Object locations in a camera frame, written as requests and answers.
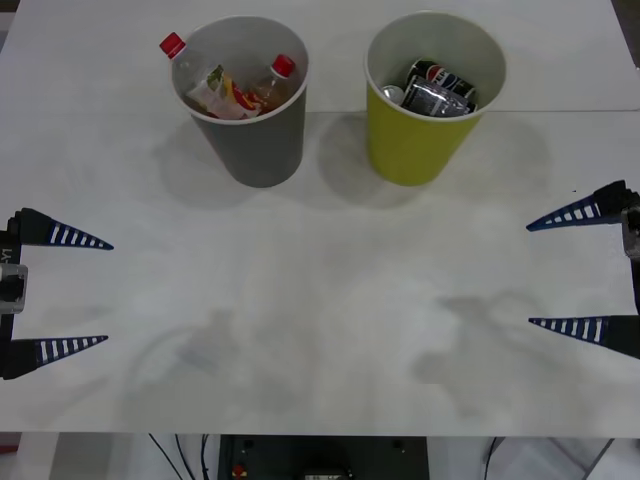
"bottle cap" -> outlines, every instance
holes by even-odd
[[[273,62],[273,65],[271,65],[271,68],[273,68],[278,75],[287,78],[291,75],[293,69],[296,68],[296,64],[286,55],[280,54],[276,58],[276,61]]]
[[[180,53],[185,46],[185,43],[176,32],[171,32],[169,36],[160,43],[160,48],[170,59]]]

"white table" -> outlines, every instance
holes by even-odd
[[[367,165],[362,114],[310,114],[299,171],[253,190],[178,108],[3,113],[0,218],[39,208],[116,248],[25,248],[16,338],[111,338],[3,384],[0,428],[637,436],[640,362],[527,323],[634,312],[619,226],[524,227],[640,188],[639,129],[487,114],[402,188]]]
[[[504,46],[510,71],[496,110],[640,109],[610,0],[22,0],[0,57],[0,111],[166,114],[175,101],[160,41],[238,14],[302,36],[309,111],[361,111],[370,39],[428,8],[463,14]]]

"black can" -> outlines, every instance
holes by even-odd
[[[428,82],[440,85],[469,100],[473,100],[476,93],[476,87],[457,75],[447,72],[442,65],[438,65],[432,60],[421,58],[416,61],[416,63],[411,66],[411,70],[409,70],[407,82],[411,81],[414,75],[418,75]]]
[[[475,103],[418,75],[411,78],[400,106],[428,117],[461,117],[478,110]]]

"snack wrapper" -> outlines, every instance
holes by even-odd
[[[243,120],[260,114],[259,103],[252,102],[235,84],[231,76],[218,65],[187,97],[210,115],[222,120]]]

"yellow cup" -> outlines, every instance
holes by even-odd
[[[419,58],[429,58],[473,84],[478,110],[454,118],[426,117],[392,103],[385,85],[404,87]],[[433,180],[500,94],[507,63],[498,42],[456,15],[418,12],[401,17],[375,36],[365,56],[367,136],[371,164],[399,185]]]

